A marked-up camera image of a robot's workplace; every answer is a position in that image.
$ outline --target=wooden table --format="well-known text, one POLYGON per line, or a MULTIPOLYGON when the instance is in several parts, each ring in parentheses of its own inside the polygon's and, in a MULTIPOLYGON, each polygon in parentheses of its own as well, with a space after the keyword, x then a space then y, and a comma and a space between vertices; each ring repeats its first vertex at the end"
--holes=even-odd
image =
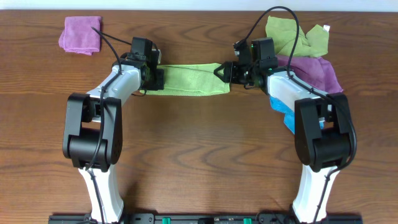
MULTIPOLYGON (((114 56, 65 53, 66 16, 103 16, 103 31, 143 36, 163 64, 234 60, 260 12, 1 11, 0 223, 88 213, 88 192, 62 154, 69 94, 96 87, 114 56)), ((271 15, 290 18, 285 12, 271 15)), ((398 14, 298 12, 303 30, 329 24, 329 53, 358 134, 355 161, 335 181, 328 212, 398 222, 398 14)), ((264 37, 263 19, 251 38, 264 37)), ((113 42, 120 53, 129 46, 113 42)), ((287 210, 302 166, 294 137, 259 90, 209 97, 130 97, 123 108, 118 183, 130 212, 287 210)))

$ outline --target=blue cloth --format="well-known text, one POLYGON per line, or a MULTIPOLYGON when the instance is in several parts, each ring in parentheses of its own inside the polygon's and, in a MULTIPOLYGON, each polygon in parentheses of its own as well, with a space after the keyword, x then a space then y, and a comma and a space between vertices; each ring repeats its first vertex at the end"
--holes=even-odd
MULTIPOLYGON (((285 114, 284 123, 287 128, 294 134, 294 112, 277 98, 270 96, 269 101, 271 103, 272 109, 285 114)), ((319 125, 323 129, 323 122, 319 122, 319 125)))

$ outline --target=folded purple cloth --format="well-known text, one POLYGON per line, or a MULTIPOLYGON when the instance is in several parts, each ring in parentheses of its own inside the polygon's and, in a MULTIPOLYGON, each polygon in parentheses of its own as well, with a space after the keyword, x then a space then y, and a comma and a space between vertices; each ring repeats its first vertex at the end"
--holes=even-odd
POLYGON ((66 52, 92 55, 100 51, 100 36, 91 28, 101 28, 100 16, 70 16, 65 18, 58 44, 66 52))
MULTIPOLYGON (((287 65, 288 56, 277 55, 279 66, 287 65)), ((337 82, 336 73, 331 63, 322 57, 294 57, 290 67, 301 80, 328 93, 343 91, 337 82)))

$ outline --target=green towel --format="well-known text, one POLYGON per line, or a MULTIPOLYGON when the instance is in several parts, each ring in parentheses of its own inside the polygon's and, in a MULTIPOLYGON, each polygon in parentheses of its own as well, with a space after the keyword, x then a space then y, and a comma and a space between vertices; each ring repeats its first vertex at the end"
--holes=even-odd
MULTIPOLYGON (((267 37, 272 37, 275 52, 289 56, 296 36, 296 22, 269 16, 266 25, 267 37)), ((320 57, 328 53, 329 32, 316 25, 304 35, 300 27, 294 57, 320 57)))
POLYGON ((211 96, 229 93, 224 83, 213 73, 220 64, 159 65, 164 69, 164 90, 148 91, 148 95, 211 96))

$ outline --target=black cable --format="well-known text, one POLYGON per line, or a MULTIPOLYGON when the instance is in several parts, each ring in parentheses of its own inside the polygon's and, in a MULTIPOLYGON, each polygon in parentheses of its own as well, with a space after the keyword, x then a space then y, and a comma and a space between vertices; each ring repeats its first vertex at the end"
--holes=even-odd
POLYGON ((98 190, 98 184, 97 184, 97 181, 95 180, 95 175, 94 175, 93 171, 91 171, 91 170, 88 170, 87 173, 89 173, 89 175, 91 176, 91 179, 93 181, 94 189, 95 189, 95 195, 97 196, 97 200, 98 200, 99 211, 101 212, 101 221, 102 221, 102 223, 105 224, 104 211, 103 211, 103 208, 102 208, 102 201, 101 201, 101 198, 100 198, 100 192, 98 190))
POLYGON ((335 108, 338 109, 338 110, 343 114, 343 116, 345 117, 345 119, 346 119, 347 122, 349 123, 349 127, 350 127, 350 133, 349 133, 349 135, 350 135, 350 141, 351 141, 351 139, 352 139, 352 142, 350 142, 350 146, 351 146, 351 155, 350 155, 348 161, 347 161, 345 164, 343 164, 342 166, 337 167, 337 168, 334 169, 334 170, 331 170, 331 171, 325 176, 325 184, 324 184, 324 186, 323 186, 322 195, 321 195, 321 198, 320 198, 320 201, 319 201, 319 204, 318 204, 318 207, 317 207, 317 211, 315 212, 315 216, 314 216, 314 219, 313 219, 313 223, 315 223, 316 220, 317 220, 317 216, 318 216, 320 207, 321 207, 321 205, 322 205, 323 199, 324 199, 325 194, 326 194, 326 189, 327 189, 328 183, 329 183, 329 181, 330 181, 330 176, 331 176, 332 174, 334 174, 335 172, 338 172, 339 170, 342 170, 342 169, 348 167, 348 166, 352 163, 352 161, 354 160, 354 158, 355 158, 356 148, 357 148, 356 132, 355 132, 355 129, 354 129, 354 124, 353 124, 353 122, 350 120, 350 118, 349 118, 349 116, 348 116, 348 112, 346 112, 346 109, 345 109, 340 103, 338 103, 337 101, 335 101, 335 100, 334 100, 332 97, 330 97, 330 96, 322 95, 321 93, 319 93, 319 92, 317 92, 317 91, 314 91, 313 88, 309 88, 309 87, 305 86, 304 84, 302 84, 302 83, 300 83, 298 80, 296 80, 296 79, 294 78, 293 75, 290 74, 290 63, 291 63, 292 58, 293 58, 294 50, 295 50, 295 48, 296 48, 297 41, 298 41, 298 39, 299 39, 299 32, 300 32, 299 20, 297 19, 296 14, 295 14, 292 10, 290 10, 289 8, 284 7, 284 6, 275 6, 275 7, 272 7, 272 8, 270 8, 270 9, 268 9, 267 11, 265 11, 265 12, 258 18, 258 20, 257 20, 256 23, 254 24, 254 26, 252 27, 252 29, 249 31, 249 33, 247 34, 247 36, 239 42, 239 45, 242 44, 243 42, 247 41, 247 39, 249 38, 249 36, 250 36, 251 33, 253 32, 254 28, 256 28, 256 26, 257 26, 257 24, 260 22, 260 20, 261 20, 268 12, 270 12, 271 10, 274 10, 274 9, 284 9, 284 10, 290 12, 291 15, 294 17, 294 20, 295 20, 295 22, 296 22, 296 36, 295 36, 294 44, 293 44, 293 47, 292 47, 292 51, 290 52, 289 60, 288 60, 288 62, 287 62, 287 66, 286 66, 286 67, 287 67, 287 74, 288 74, 289 78, 290 78, 291 80, 293 80, 293 82, 295 82, 296 84, 298 84, 299 86, 301 86, 302 88, 304 88, 305 90, 309 91, 310 93, 313 93, 314 95, 319 96, 320 98, 326 100, 329 104, 335 106, 335 108))
MULTIPOLYGON (((104 35, 104 36, 107 36, 107 37, 109 37, 109 38, 111 38, 111 39, 117 40, 117 41, 119 41, 119 42, 122 42, 122 43, 125 43, 125 44, 128 44, 128 45, 131 45, 130 42, 127 42, 127 41, 125 41, 125 40, 121 40, 121 39, 119 39, 119 38, 113 37, 113 36, 111 36, 111 35, 109 35, 109 34, 105 34, 104 32, 101 32, 101 34, 104 35)), ((153 41, 151 41, 151 42, 152 42, 152 44, 154 45, 156 51, 159 51, 159 49, 157 48, 156 44, 155 44, 153 41)))
POLYGON ((100 147, 101 147, 101 143, 102 143, 102 138, 104 136, 104 93, 106 92, 106 89, 109 87, 109 85, 115 81, 115 79, 117 79, 117 77, 121 74, 122 71, 122 65, 121 65, 121 61, 120 58, 118 56, 118 53, 116 53, 115 49, 112 47, 111 43, 109 43, 109 41, 102 35, 102 33, 98 30, 96 30, 94 27, 92 27, 92 29, 103 39, 105 40, 105 42, 109 45, 109 47, 111 48, 111 50, 113 51, 116 60, 118 61, 119 64, 119 70, 117 72, 117 74, 112 77, 108 82, 105 83, 105 85, 103 85, 101 87, 101 93, 99 94, 99 107, 101 109, 101 124, 99 127, 99 138, 98 138, 98 143, 97 146, 95 148, 94 154, 93 154, 93 158, 91 159, 90 163, 88 164, 88 166, 86 167, 86 171, 90 168, 93 167, 95 160, 97 158, 98 152, 100 151, 100 147))
POLYGON ((125 44, 128 44, 128 45, 131 45, 131 43, 129 43, 129 42, 125 41, 125 40, 121 40, 121 39, 116 38, 116 37, 113 37, 113 36, 111 36, 111 35, 109 35, 109 34, 105 34, 104 32, 101 32, 101 34, 104 35, 104 36, 107 36, 107 37, 109 37, 109 38, 111 38, 111 39, 117 40, 117 41, 119 41, 119 42, 122 42, 122 43, 125 43, 125 44))
POLYGON ((120 58, 126 59, 127 55, 128 55, 127 52, 126 52, 126 53, 123 53, 122 55, 120 55, 120 58))
POLYGON ((135 93, 131 93, 132 96, 145 96, 147 94, 147 90, 144 90, 144 93, 142 95, 137 95, 135 93))

